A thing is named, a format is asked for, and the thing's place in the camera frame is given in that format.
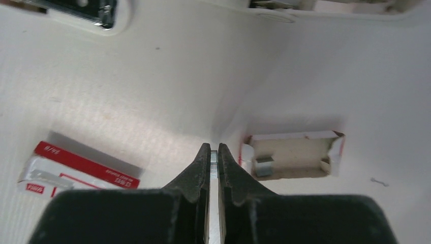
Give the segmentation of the pink white stapler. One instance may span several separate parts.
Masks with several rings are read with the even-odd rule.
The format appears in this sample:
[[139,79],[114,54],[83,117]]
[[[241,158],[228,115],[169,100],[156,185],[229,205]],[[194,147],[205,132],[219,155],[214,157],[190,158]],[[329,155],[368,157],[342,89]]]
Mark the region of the pink white stapler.
[[131,1],[18,1],[57,22],[100,36],[124,31],[132,19]]

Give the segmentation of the cardboard staple box tray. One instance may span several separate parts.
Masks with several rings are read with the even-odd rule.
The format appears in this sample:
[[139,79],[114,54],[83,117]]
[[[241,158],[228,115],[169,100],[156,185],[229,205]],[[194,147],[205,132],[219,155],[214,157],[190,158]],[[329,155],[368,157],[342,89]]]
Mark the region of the cardboard staple box tray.
[[[255,134],[245,137],[239,150],[239,165],[258,181],[338,176],[345,134],[316,131]],[[272,157],[273,174],[258,177],[255,159]]]

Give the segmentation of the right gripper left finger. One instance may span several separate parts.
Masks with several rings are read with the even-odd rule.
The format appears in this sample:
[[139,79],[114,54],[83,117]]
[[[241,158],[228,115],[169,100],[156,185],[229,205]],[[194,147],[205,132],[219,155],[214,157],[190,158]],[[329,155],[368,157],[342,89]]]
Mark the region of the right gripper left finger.
[[68,190],[45,208],[29,243],[208,243],[211,148],[159,189]]

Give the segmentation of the grey staple strip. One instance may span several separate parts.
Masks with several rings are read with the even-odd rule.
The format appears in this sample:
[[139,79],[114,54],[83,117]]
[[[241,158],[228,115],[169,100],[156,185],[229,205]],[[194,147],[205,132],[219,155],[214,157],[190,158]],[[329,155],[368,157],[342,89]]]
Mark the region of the grey staple strip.
[[209,195],[209,243],[220,244],[218,153],[211,151]]
[[272,164],[274,160],[272,157],[257,158],[255,159],[255,173],[258,177],[270,176],[273,174]]

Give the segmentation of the red white staple box sleeve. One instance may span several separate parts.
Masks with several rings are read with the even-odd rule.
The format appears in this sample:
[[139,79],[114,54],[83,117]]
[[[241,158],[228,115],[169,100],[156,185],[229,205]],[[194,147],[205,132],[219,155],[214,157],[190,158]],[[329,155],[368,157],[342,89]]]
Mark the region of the red white staple box sleeve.
[[141,167],[51,131],[24,164],[17,187],[47,199],[67,190],[137,189],[143,172]]

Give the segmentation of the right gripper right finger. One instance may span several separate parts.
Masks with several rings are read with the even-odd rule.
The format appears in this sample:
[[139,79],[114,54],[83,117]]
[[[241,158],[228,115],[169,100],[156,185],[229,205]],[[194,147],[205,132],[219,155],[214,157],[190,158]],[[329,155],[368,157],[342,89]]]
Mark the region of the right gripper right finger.
[[396,243],[379,205],[363,195],[279,195],[218,150],[221,243]]

